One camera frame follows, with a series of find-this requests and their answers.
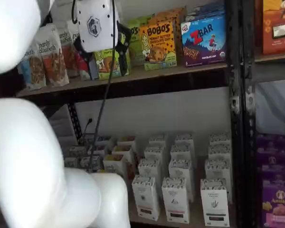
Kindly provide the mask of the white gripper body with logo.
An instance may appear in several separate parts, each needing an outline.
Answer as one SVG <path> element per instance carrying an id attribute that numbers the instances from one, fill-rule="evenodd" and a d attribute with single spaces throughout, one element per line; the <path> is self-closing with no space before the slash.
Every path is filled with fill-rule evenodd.
<path id="1" fill-rule="evenodd" d="M 118 10 L 114 0 L 78 0 L 76 15 L 82 48 L 91 53 L 118 42 Z"/>

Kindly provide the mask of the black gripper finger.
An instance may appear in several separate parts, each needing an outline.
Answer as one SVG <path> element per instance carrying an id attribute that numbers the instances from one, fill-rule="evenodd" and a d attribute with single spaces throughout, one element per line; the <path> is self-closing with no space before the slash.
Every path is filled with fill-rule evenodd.
<path id="1" fill-rule="evenodd" d="M 86 52 L 81 44 L 80 37 L 74 41 L 76 49 L 76 63 L 79 70 L 96 71 L 95 55 L 92 52 Z"/>
<path id="2" fill-rule="evenodd" d="M 119 21 L 116 22 L 118 31 L 118 41 L 115 50 L 118 53 L 118 62 L 121 76 L 125 76 L 129 70 L 129 45 L 131 41 L 131 30 Z"/>

